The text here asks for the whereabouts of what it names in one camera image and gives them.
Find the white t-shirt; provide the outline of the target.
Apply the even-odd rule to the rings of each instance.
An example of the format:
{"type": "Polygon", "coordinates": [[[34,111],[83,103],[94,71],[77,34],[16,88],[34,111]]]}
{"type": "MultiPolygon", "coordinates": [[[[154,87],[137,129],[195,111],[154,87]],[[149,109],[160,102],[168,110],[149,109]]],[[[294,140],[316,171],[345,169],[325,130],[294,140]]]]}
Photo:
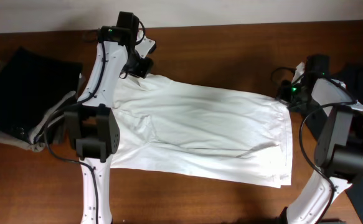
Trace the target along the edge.
{"type": "Polygon", "coordinates": [[[118,82],[113,112],[120,146],[112,168],[291,183],[290,113],[272,97],[149,75],[118,82]]]}

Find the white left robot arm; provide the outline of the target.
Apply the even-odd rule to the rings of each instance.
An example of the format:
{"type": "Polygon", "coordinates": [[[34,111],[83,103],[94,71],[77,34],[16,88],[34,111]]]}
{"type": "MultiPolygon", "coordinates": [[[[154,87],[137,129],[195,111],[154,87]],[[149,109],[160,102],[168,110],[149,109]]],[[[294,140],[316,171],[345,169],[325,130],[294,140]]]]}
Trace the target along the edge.
{"type": "Polygon", "coordinates": [[[97,56],[76,105],[64,111],[72,149],[83,177],[82,223],[112,223],[110,164],[120,145],[120,128],[112,111],[115,86],[128,76],[146,78],[156,48],[132,12],[120,12],[115,26],[97,31],[97,56]]]}

